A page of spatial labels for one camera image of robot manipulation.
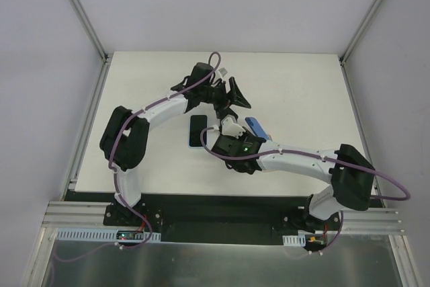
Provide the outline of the dark blue phone case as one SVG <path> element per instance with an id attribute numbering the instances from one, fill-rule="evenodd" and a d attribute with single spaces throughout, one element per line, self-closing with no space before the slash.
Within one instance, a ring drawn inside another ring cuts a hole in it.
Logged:
<path id="1" fill-rule="evenodd" d="M 255 117 L 246 117 L 245 122 L 247 123 L 248 127 L 253 131 L 255 136 L 264 138 L 265 140 L 271 140 L 271 137 L 268 135 L 268 133 L 266 133 L 266 131 L 263 129 L 263 127 L 260 125 L 260 123 Z"/>

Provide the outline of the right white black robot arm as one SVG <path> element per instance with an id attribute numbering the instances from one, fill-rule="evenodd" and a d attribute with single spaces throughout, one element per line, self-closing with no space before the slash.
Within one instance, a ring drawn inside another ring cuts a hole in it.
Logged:
<path id="1" fill-rule="evenodd" d="M 321 192 L 311 194 L 304 207 L 302 221 L 309 229 L 320 228 L 334 213 L 370 207 L 374 167 L 351 145 L 313 151 L 245 132 L 238 138 L 221 134 L 207 151 L 239 173 L 286 171 L 326 183 Z"/>

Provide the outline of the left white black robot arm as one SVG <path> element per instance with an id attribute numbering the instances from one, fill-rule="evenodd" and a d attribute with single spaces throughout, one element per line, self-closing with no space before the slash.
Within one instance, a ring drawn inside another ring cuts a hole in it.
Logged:
<path id="1" fill-rule="evenodd" d="M 128 226 L 138 224 L 142 210 L 140 180 L 136 168 L 144 159 L 150 131 L 162 123 L 185 114 L 201 103 L 210 104 L 220 121 L 237 120 L 231 106 L 251 108 L 234 77 L 216 77 L 216 67 L 196 63 L 191 74 L 172 86 L 165 97 L 141 108 L 116 107 L 101 137 L 99 147 L 114 175 L 114 198 L 122 207 L 118 216 Z"/>

